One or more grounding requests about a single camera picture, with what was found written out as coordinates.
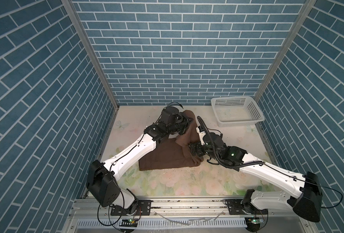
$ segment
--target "floral mat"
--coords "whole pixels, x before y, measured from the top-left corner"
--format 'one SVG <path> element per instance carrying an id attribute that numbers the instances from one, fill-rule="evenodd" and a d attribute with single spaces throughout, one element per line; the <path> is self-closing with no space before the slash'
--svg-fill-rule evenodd
<path id="1" fill-rule="evenodd" d="M 101 161 L 111 158 L 134 142 L 144 128 L 160 115 L 162 106 L 121 106 Z M 210 129 L 223 133 L 229 146 L 247 150 L 270 161 L 254 125 L 219 128 L 211 106 L 186 106 L 201 116 Z M 247 189 L 275 191 L 276 187 L 259 178 L 204 162 L 198 167 L 140 171 L 135 163 L 118 181 L 123 189 L 137 196 L 225 196 L 244 195 Z"/>

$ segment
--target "blue brick wall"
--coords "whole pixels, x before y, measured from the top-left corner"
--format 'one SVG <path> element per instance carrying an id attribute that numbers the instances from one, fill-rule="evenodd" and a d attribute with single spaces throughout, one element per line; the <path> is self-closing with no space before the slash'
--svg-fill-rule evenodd
<path id="1" fill-rule="evenodd" d="M 74 0 L 120 105 L 253 96 L 304 0 Z"/>
<path id="2" fill-rule="evenodd" d="M 0 0 L 0 233 L 62 230 L 113 111 L 60 0 Z"/>
<path id="3" fill-rule="evenodd" d="M 317 0 L 259 105 L 281 166 L 344 193 L 344 0 Z M 324 206 L 339 198 L 323 195 Z M 344 201 L 321 218 L 320 232 L 344 233 Z"/>

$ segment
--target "white plastic basket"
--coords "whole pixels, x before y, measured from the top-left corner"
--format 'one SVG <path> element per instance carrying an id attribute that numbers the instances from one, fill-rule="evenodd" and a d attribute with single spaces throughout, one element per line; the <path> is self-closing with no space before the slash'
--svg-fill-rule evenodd
<path id="1" fill-rule="evenodd" d="M 212 98 L 211 105 L 219 127 L 251 125 L 265 119 L 250 96 Z"/>

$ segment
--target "folded brown garment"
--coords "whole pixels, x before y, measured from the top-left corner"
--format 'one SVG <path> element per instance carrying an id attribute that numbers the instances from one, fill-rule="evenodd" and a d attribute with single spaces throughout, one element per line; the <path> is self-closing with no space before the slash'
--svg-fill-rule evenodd
<path id="1" fill-rule="evenodd" d="M 199 135 L 195 129 L 197 128 L 195 115 L 190 110 L 185 110 L 184 113 L 187 117 L 193 118 L 193 122 L 186 133 L 178 135 L 176 138 L 167 139 L 155 150 L 143 156 L 138 161 L 140 171 L 200 165 L 203 160 L 198 156 L 193 156 L 188 147 L 189 143 L 199 141 Z"/>

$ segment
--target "robotic arm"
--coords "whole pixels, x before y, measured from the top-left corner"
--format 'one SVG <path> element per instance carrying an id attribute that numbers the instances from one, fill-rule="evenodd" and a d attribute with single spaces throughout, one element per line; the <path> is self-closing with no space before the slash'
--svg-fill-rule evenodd
<path id="1" fill-rule="evenodd" d="M 242 171 L 280 187 L 282 192 L 259 192 L 247 190 L 242 200 L 242 209 L 255 214 L 263 209 L 293 210 L 300 217 L 319 222 L 322 191 L 317 175 L 295 173 L 266 163 L 239 147 L 227 146 L 221 136 L 210 133 L 201 117 L 197 117 L 200 126 L 197 132 L 200 142 L 189 145 L 191 152 L 198 156 L 208 155 L 225 168 Z M 102 207 L 110 204 L 123 207 L 125 213 L 132 214 L 138 199 L 129 191 L 120 189 L 117 180 L 142 156 L 153 151 L 170 134 L 184 134 L 192 118 L 172 106 L 162 110 L 160 119 L 150 125 L 133 144 L 116 156 L 104 161 L 91 163 L 86 187 L 100 202 Z"/>

